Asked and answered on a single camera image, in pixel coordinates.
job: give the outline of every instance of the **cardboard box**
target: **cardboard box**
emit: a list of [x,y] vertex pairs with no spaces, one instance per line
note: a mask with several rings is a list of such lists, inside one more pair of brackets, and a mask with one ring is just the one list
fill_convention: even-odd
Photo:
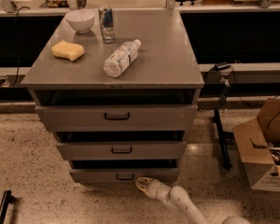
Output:
[[280,165],[271,154],[280,146],[280,99],[268,99],[258,116],[234,127],[233,134],[250,187],[280,191]]

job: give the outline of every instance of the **drawer handle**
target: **drawer handle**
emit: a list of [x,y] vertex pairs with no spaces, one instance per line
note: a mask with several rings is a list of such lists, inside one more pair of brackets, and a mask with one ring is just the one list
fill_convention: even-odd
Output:
[[106,120],[127,120],[130,118],[130,112],[123,114],[123,115],[110,115],[105,113],[104,117]]
[[133,174],[132,174],[131,177],[128,177],[128,176],[120,177],[119,174],[116,174],[116,179],[117,179],[118,181],[132,181],[133,178],[134,178]]
[[114,154],[129,154],[133,152],[133,148],[130,147],[129,149],[115,149],[112,147],[111,152]]

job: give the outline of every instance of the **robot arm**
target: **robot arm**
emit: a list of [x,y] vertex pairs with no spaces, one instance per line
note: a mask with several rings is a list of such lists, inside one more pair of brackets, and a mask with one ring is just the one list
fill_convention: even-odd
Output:
[[[159,180],[149,177],[139,177],[136,186],[148,197],[160,200],[170,210],[184,214],[189,224],[210,224],[182,187],[170,188]],[[241,217],[228,217],[222,224],[249,224],[249,222]]]

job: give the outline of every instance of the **gray cabinet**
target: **gray cabinet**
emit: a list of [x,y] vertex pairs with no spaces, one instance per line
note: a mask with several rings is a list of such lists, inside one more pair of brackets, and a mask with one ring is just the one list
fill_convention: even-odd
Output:
[[[114,13],[114,44],[103,43],[97,23],[79,35],[62,21],[22,85],[75,182],[174,181],[203,86],[199,67],[178,12]],[[139,20],[151,26],[144,31]],[[121,77],[108,77],[104,59],[135,35],[139,57]],[[53,57],[50,47],[61,39],[81,44],[85,54],[74,63]]]

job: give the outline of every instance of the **white bottle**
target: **white bottle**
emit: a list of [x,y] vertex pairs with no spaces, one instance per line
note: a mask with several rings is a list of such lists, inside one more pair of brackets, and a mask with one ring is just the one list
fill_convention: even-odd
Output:
[[104,70],[110,77],[119,77],[137,58],[141,42],[126,41],[104,62]]

